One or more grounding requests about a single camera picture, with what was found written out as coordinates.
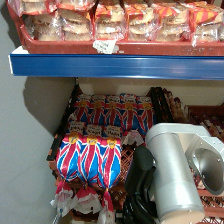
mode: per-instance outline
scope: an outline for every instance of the blue shelf edge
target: blue shelf edge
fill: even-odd
[[[9,60],[15,76],[224,80],[224,56],[12,53]]]

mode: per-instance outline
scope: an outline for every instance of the snack package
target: snack package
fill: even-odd
[[[73,114],[76,116],[77,121],[85,122],[88,121],[88,112],[91,96],[86,94],[80,94],[74,105]]]
[[[92,39],[92,11],[60,10],[65,41],[90,41]]]
[[[74,11],[88,11],[95,5],[95,0],[56,0],[57,8]]]
[[[138,96],[136,98],[138,106],[139,132],[146,135],[147,131],[156,124],[155,111],[150,97]]]
[[[31,17],[35,40],[61,41],[63,39],[61,19],[57,11]]]
[[[105,99],[105,125],[121,126],[120,96],[107,95]]]
[[[207,2],[185,4],[189,7],[191,42],[196,46],[200,42],[219,41],[219,30],[223,26],[224,10]]]
[[[93,95],[89,104],[89,124],[104,124],[105,95]]]
[[[99,212],[100,205],[98,195],[90,186],[97,183],[98,166],[100,158],[101,137],[88,135],[84,136],[78,158],[78,177],[83,187],[74,197],[74,209],[83,214]]]
[[[157,19],[153,8],[148,7],[143,0],[125,0],[128,40],[149,41],[155,37]]]
[[[57,9],[55,0],[8,0],[8,3],[18,16],[46,14]]]
[[[121,138],[122,137],[122,128],[116,127],[112,125],[105,125],[103,127],[103,135],[104,138],[112,137],[112,138]]]
[[[190,38],[187,7],[178,3],[158,3],[151,6],[158,15],[160,24],[156,41],[183,41]]]
[[[95,13],[96,40],[122,40],[126,21],[119,0],[100,0]]]
[[[134,94],[121,94],[121,127],[123,131],[138,129],[138,108]]]
[[[51,205],[57,208],[58,217],[65,216],[74,207],[73,191],[68,182],[77,177],[82,139],[83,135],[79,132],[66,134],[57,154],[57,169],[62,180],[58,184],[55,200],[51,201]]]
[[[98,170],[98,185],[105,189],[98,224],[115,224],[113,204],[108,189],[119,181],[121,164],[120,138],[104,138],[101,141],[100,157],[102,163]]]

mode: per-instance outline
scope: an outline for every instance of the union jack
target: union jack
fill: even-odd
[[[139,132],[146,135],[147,131],[156,124],[155,112],[150,97],[137,97]]]
[[[97,182],[100,144],[101,137],[99,136],[83,136],[78,159],[78,176],[84,183]]]
[[[121,103],[119,96],[107,95],[105,101],[105,125],[121,126]]]
[[[121,126],[124,131],[138,129],[138,111],[135,98],[136,96],[133,94],[121,94]]]
[[[77,121],[88,121],[90,98],[91,96],[85,94],[81,94],[78,96],[74,105],[74,114],[76,115]]]
[[[88,123],[103,125],[104,124],[105,96],[94,95],[89,104]]]

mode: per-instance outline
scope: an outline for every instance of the gray wall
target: gray wall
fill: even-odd
[[[71,93],[73,78],[13,77],[8,54],[18,47],[15,27],[5,3],[0,3],[0,223],[52,223],[54,177],[46,156]],[[144,95],[162,86],[186,104],[218,105],[224,82],[80,79],[84,92],[132,92]]]

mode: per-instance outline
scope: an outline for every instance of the packaged sandwich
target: packaged sandwich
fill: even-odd
[[[55,0],[8,0],[8,3],[18,16],[51,13],[57,9]]]
[[[95,39],[122,40],[126,21],[119,0],[100,0],[95,13]]]
[[[159,16],[160,28],[156,41],[182,41],[190,38],[188,8],[178,3],[152,4],[155,14]]]
[[[88,11],[94,5],[96,0],[56,0],[57,8],[75,11]]]
[[[224,10],[207,2],[185,4],[189,7],[189,22],[192,32],[191,42],[196,46],[200,42],[219,41],[223,24]]]
[[[92,11],[60,10],[65,41],[89,41],[92,39]]]
[[[143,0],[125,0],[124,7],[128,25],[128,40],[154,39],[157,17],[153,13],[153,8],[148,7]]]

